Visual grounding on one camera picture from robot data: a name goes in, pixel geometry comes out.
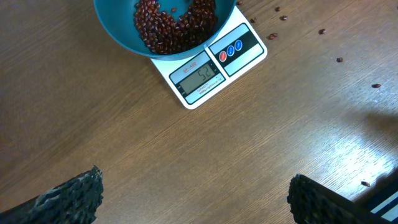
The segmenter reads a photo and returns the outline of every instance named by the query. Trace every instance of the red button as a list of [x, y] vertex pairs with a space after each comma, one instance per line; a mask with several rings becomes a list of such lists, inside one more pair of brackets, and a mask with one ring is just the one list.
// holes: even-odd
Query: red button
[[226, 52], [225, 52], [225, 51], [222, 51], [222, 52], [220, 53], [219, 58], [220, 58], [220, 62], [225, 62], [225, 60], [226, 60]]

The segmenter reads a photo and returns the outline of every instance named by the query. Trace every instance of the brown wooden surface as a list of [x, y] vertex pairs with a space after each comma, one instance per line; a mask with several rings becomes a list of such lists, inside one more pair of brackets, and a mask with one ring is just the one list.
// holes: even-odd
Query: brown wooden surface
[[189, 111], [92, 1], [0, 1], [0, 211], [93, 164], [95, 223], [293, 223], [296, 173], [356, 198], [398, 164], [397, 5], [246, 0], [267, 58]]

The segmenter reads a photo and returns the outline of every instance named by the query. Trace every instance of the teal bowl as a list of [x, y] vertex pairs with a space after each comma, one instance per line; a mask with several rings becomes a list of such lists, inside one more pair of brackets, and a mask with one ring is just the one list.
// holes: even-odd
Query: teal bowl
[[[145, 46], [144, 41], [139, 38], [138, 30], [134, 26], [133, 18], [136, 11], [134, 5], [138, 1], [94, 0], [94, 6], [102, 26], [117, 43], [134, 53], [158, 60], [180, 60], [201, 52], [206, 45], [217, 37], [217, 34], [226, 24], [236, 5], [236, 0], [215, 0], [215, 14], [218, 17], [218, 22], [213, 29], [213, 35], [208, 40], [193, 49], [178, 54], [159, 55], [152, 53]], [[188, 10], [191, 2], [192, 0], [159, 0], [161, 11], [166, 10], [170, 12], [171, 8], [177, 8], [177, 12], [172, 14], [175, 20], [178, 20], [178, 17]]]

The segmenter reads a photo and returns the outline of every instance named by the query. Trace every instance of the white scale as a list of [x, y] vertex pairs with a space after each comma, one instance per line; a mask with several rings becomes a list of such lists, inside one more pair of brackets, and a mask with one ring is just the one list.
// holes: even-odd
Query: white scale
[[204, 51], [183, 60], [151, 60], [181, 103], [192, 110], [266, 56], [267, 47], [235, 6], [217, 38]]

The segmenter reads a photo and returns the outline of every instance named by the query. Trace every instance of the digital display screen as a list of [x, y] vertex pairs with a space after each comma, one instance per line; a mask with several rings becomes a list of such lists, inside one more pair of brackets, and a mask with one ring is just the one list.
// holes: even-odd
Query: digital display screen
[[193, 72], [189, 77], [180, 82], [180, 86], [188, 94], [214, 75], [215, 73], [213, 69], [211, 69], [210, 65], [206, 63], [204, 66]]

